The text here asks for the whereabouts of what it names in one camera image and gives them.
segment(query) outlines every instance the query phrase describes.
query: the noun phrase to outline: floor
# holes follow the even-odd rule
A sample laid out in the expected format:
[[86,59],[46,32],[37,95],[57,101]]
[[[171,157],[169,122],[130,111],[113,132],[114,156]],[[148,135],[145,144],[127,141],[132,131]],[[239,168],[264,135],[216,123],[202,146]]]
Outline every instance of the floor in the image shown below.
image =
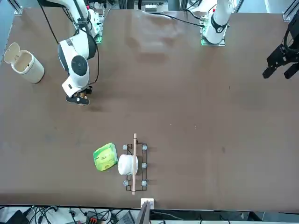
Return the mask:
[[[9,218],[17,211],[25,212],[30,207],[6,207],[0,210],[0,224],[5,223]],[[27,215],[27,219],[31,220],[34,217],[35,210],[39,211],[35,207]],[[85,212],[94,211],[94,208],[62,208],[59,207],[57,211],[49,210],[47,211],[47,217],[50,223],[59,224],[70,224],[72,223],[72,217],[69,211],[74,212],[74,219],[76,221],[84,222],[86,217]],[[113,210],[112,212],[107,212],[107,209],[96,209],[97,213],[102,213],[102,218],[104,224],[109,224],[111,214],[117,214],[117,219],[120,220],[128,210]],[[132,218],[137,219],[139,210],[130,210]],[[274,223],[299,223],[299,215],[294,214],[283,214],[283,213],[271,213],[271,212],[256,212],[255,213],[263,221],[264,224],[274,224]],[[200,210],[154,210],[150,214],[150,219],[152,224],[160,224],[162,220],[166,220],[167,224],[253,224],[252,219],[249,219],[248,212],[239,211],[200,211]],[[48,224],[48,222],[43,219],[41,224]]]

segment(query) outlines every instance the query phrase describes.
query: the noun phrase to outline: white bracket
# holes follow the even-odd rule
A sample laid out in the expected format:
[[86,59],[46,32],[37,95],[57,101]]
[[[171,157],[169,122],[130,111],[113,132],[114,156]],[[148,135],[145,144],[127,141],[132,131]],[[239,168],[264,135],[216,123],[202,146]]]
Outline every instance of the white bracket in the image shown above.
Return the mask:
[[140,208],[142,207],[142,205],[145,203],[145,202],[149,202],[150,203],[150,209],[154,209],[154,199],[153,198],[141,198],[141,205],[140,205]]

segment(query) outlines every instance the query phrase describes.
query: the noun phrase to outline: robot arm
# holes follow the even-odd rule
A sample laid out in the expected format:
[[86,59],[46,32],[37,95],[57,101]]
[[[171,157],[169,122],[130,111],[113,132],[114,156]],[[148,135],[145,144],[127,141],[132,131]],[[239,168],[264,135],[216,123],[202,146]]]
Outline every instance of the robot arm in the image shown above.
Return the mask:
[[[289,33],[292,36],[293,44],[288,46],[287,38]],[[292,64],[284,73],[285,78],[289,79],[299,70],[299,11],[294,15],[288,24],[284,36],[284,43],[280,44],[267,58],[268,67],[263,72],[264,78],[269,78],[278,67],[288,63]]]
[[215,12],[211,14],[204,37],[212,44],[222,41],[234,5],[232,0],[217,0]]
[[62,87],[67,95],[66,100],[77,104],[89,104],[86,94],[92,87],[89,83],[87,60],[93,58],[97,50],[94,38],[99,35],[100,17],[88,9],[84,0],[39,0],[44,6],[66,7],[74,18],[79,34],[63,40],[58,45],[58,57],[69,74]]

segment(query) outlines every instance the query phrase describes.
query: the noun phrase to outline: cup lid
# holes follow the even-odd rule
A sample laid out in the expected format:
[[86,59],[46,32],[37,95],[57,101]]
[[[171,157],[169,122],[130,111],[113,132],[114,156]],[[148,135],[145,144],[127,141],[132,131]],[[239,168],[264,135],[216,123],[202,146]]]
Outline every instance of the cup lid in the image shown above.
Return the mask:
[[17,43],[12,43],[5,51],[3,59],[6,63],[15,63],[18,60],[20,46]]

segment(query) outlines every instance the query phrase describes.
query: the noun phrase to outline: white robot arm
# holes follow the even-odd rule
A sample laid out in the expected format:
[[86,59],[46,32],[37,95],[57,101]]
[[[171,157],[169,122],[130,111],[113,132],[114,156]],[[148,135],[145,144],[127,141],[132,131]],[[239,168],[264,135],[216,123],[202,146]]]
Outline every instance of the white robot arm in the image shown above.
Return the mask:
[[86,94],[92,87],[89,83],[87,60],[93,58],[97,50],[95,37],[100,32],[99,14],[87,9],[84,0],[39,0],[44,6],[66,7],[78,26],[79,33],[63,40],[58,45],[58,57],[69,77],[62,84],[66,100],[77,104],[89,104]]
[[232,0],[217,0],[215,12],[210,15],[204,37],[213,44],[222,41],[228,27],[228,20],[234,9]]

